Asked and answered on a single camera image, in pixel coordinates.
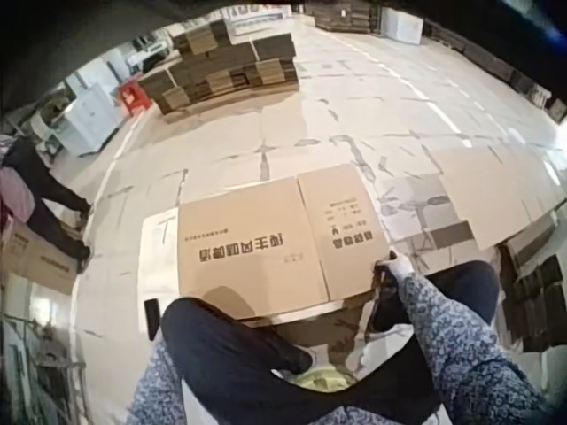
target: pink shirt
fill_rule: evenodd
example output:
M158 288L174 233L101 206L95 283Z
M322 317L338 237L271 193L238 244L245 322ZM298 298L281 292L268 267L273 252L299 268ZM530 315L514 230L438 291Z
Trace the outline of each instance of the pink shirt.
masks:
M35 208L32 192L10 167L0 167L0 196L14 218L27 223Z

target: black pants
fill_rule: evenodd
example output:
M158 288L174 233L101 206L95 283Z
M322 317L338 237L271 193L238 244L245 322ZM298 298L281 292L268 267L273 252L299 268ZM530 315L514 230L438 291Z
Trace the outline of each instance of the black pants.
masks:
M39 197L35 197L35 208L26 224L34 233L72 259L82 261L90 256L90 248L67 234L61 227L61 221Z
M63 186L43 163L35 145L26 137L20 137L8 150L3 161L18 172L35 197L47 199L66 206L70 210L87 213L89 203Z
M498 276L472 261L429 276L449 298L486 322L494 316ZM375 320L408 322L403 311L378 310ZM340 406L357 406L400 423L423 423L440 406L416 337L347 390L322 394L274 376L271 369L306 371L307 353L265 329L252 329L195 298L165 311L162 333L184 381L219 421L230 424L308 424Z

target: cardboard box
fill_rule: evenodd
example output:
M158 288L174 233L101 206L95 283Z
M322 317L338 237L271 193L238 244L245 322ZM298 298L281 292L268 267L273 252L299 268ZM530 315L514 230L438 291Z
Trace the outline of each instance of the cardboard box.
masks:
M33 283L71 295L77 277L77 262L45 242L26 225L13 220L2 246L5 271ZM72 236L76 232L66 228Z
M237 319L372 289L388 244L358 172L336 166L179 207L182 296Z

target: white machine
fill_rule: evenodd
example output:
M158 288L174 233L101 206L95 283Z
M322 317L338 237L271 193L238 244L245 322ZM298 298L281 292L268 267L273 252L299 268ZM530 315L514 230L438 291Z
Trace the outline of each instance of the white machine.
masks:
M75 156L98 152L122 122L100 85L83 91L51 124L52 134Z

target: red stool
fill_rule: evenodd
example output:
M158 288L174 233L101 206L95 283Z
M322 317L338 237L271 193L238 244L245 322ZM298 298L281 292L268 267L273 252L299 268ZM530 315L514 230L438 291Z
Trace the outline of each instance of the red stool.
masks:
M130 116L134 116L134 110L139 107L150 109L151 100L145 94L144 89L140 87L137 80L142 76L142 73L130 77L118 87L118 94Z

